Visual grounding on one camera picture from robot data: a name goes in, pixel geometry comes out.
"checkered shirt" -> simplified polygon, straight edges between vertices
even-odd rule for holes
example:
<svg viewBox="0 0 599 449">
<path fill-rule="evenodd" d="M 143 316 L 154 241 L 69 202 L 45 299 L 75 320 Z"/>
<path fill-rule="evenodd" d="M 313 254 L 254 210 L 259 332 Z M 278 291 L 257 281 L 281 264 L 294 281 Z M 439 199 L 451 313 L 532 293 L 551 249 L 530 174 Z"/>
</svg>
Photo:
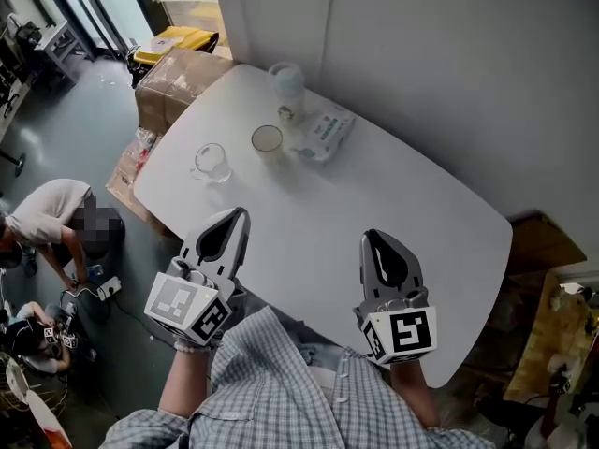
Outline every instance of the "checkered shirt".
<svg viewBox="0 0 599 449">
<path fill-rule="evenodd" d="M 463 430 L 423 428 L 351 349 L 339 363 L 331 408 L 268 307 L 225 334 L 212 384 L 212 396 L 191 419 L 136 411 L 109 430 L 102 448 L 494 447 Z"/>
</svg>

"yellow bin lid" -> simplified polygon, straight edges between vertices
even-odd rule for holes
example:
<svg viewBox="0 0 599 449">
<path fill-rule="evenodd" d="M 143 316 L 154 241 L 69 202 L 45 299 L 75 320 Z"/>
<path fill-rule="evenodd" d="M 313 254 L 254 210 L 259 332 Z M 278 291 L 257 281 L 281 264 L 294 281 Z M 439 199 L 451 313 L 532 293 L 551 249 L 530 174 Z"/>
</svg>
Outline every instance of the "yellow bin lid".
<svg viewBox="0 0 599 449">
<path fill-rule="evenodd" d="M 133 55 L 139 64 L 155 65 L 173 47 L 197 50 L 210 40 L 214 32 L 191 26 L 170 26 L 152 40 L 141 45 Z"/>
</svg>

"cup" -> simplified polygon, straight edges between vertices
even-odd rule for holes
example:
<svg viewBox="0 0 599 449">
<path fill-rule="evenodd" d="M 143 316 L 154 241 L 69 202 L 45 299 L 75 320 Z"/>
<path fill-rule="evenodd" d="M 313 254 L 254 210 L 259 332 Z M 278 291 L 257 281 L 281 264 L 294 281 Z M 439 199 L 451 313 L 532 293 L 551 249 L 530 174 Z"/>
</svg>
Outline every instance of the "cup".
<svg viewBox="0 0 599 449">
<path fill-rule="evenodd" d="M 283 133 L 276 126 L 265 124 L 252 134 L 252 146 L 266 163 L 275 163 L 283 154 Z"/>
<path fill-rule="evenodd" d="M 232 173 L 225 149 L 218 143 L 201 147 L 196 153 L 195 163 L 195 167 L 189 170 L 194 180 L 221 182 L 228 180 Z"/>
</svg>

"black hair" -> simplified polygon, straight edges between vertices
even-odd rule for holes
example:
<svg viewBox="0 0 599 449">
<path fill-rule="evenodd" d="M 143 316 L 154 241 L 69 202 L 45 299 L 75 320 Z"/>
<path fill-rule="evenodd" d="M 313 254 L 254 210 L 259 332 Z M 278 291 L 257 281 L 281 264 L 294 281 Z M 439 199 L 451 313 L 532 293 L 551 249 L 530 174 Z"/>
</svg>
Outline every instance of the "black hair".
<svg viewBox="0 0 599 449">
<path fill-rule="evenodd" d="M 35 355 L 44 339 L 44 327 L 36 318 L 25 319 L 9 325 L 6 345 L 14 355 Z"/>
</svg>

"glass mug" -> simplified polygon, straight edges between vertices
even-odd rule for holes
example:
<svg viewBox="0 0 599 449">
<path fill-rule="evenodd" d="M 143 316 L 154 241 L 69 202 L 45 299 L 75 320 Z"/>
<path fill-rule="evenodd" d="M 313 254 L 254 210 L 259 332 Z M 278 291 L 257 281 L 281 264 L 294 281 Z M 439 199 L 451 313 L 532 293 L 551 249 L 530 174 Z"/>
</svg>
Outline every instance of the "glass mug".
<svg viewBox="0 0 599 449">
<path fill-rule="evenodd" d="M 189 172 L 194 180 L 222 182 L 228 180 L 232 170 L 225 149 L 218 143 L 209 143 L 197 150 L 195 166 Z"/>
</svg>

